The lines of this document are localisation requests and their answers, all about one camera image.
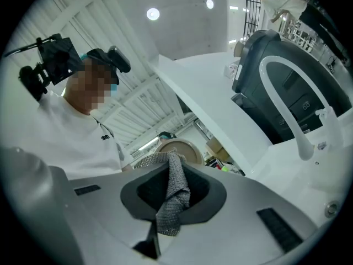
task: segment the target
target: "gray cloth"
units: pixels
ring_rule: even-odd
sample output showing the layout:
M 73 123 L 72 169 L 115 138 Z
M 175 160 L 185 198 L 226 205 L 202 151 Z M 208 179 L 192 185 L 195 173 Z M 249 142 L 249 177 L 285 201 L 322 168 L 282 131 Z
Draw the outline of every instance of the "gray cloth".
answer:
M 180 229 L 179 214 L 189 208 L 190 201 L 190 189 L 181 165 L 181 162 L 185 162 L 186 159 L 176 151 L 173 149 L 170 152 L 152 154 L 135 165 L 135 168 L 141 168 L 151 164 L 169 162 L 167 193 L 165 201 L 156 215 L 158 233 L 167 236 L 178 234 Z

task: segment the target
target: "man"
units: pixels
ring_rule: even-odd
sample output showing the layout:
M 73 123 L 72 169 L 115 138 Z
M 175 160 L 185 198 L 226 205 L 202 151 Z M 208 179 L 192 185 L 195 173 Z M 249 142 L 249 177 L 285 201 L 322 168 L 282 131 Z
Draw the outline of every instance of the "man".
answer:
M 114 67 L 85 55 L 82 67 L 69 77 L 63 97 L 43 94 L 20 147 L 47 165 L 61 167 L 68 179 L 132 170 L 131 155 L 90 115 L 118 84 Z
M 350 66 L 350 60 L 343 56 L 342 52 L 335 45 L 334 40 L 324 28 L 343 44 L 342 37 L 324 15 L 312 5 L 304 0 L 261 0 L 261 6 L 264 7 L 267 15 L 269 15 L 271 22 L 273 23 L 285 13 L 290 13 L 296 19 L 301 20 L 319 35 L 319 37 L 331 49 L 333 54 L 341 60 L 344 66 Z

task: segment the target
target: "vr headset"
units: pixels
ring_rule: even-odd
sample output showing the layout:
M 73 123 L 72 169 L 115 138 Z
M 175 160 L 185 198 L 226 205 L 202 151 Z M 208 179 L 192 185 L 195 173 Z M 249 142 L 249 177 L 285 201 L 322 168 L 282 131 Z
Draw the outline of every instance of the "vr headset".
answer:
M 37 38 L 36 41 L 36 43 L 8 52 L 4 57 L 38 47 L 42 63 L 37 63 L 34 69 L 30 66 L 22 67 L 19 79 L 31 95 L 39 101 L 42 94 L 47 93 L 46 87 L 50 82 L 57 85 L 81 70 L 83 62 L 70 38 L 62 38 L 60 34 L 54 34 L 44 40 Z M 99 48 L 90 50 L 87 52 L 87 56 L 100 65 L 108 66 L 111 69 L 112 77 L 116 78 L 117 84 L 119 84 L 119 78 L 116 69 L 123 73 L 130 72 L 129 60 L 116 46 L 110 47 L 107 53 Z

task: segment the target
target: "ceiling light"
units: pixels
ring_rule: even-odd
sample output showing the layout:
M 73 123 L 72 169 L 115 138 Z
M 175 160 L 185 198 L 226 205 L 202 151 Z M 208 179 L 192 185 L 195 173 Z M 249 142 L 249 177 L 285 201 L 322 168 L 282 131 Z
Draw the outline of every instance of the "ceiling light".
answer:
M 155 8 L 151 8 L 147 11 L 147 17 L 150 20 L 156 20 L 159 18 L 159 10 L 155 9 Z
M 157 140 L 158 140 L 158 137 L 155 137 L 153 140 L 149 141 L 144 146 L 140 147 L 138 150 L 141 151 L 142 149 L 145 149 L 148 145 L 151 145 L 152 143 L 154 143 Z
M 208 9 L 212 9 L 214 6 L 214 3 L 212 0 L 207 0 L 206 1 L 206 6 L 208 7 Z

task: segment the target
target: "black vent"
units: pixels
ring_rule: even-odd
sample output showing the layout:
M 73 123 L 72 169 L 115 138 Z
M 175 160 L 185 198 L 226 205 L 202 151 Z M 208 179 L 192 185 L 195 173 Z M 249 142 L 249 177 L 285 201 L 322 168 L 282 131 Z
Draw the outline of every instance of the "black vent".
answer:
M 272 208 L 257 211 L 265 226 L 286 253 L 302 243 L 302 239 Z
M 98 190 L 98 189 L 100 189 L 100 187 L 98 185 L 92 184 L 87 187 L 74 189 L 74 191 L 76 192 L 76 194 L 78 196 L 80 196 L 80 195 L 83 195 L 86 193 L 94 192 L 95 190 Z

